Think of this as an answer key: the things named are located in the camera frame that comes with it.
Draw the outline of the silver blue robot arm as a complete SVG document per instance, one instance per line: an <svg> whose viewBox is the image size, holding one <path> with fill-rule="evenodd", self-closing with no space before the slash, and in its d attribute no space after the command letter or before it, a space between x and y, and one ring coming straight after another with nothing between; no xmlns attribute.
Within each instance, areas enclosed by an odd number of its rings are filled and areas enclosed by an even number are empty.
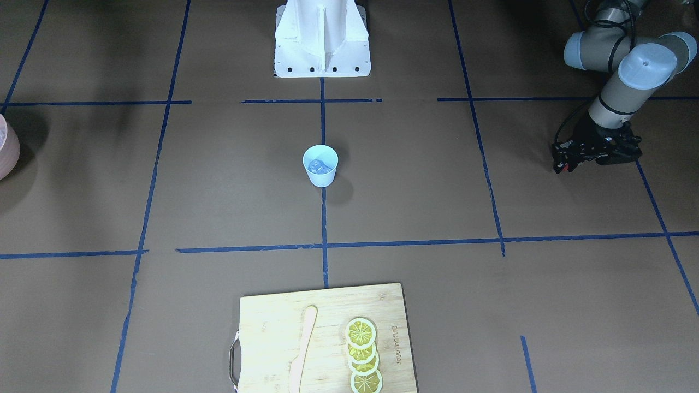
<svg viewBox="0 0 699 393"><path fill-rule="evenodd" d="M589 27L567 40L567 65L606 72L609 79L575 124L572 136L552 144L557 168L592 160L602 166L629 163L641 157L642 139L632 131L632 117L696 58L697 41L689 33L637 35L637 19L646 4L603 1Z"/></svg>

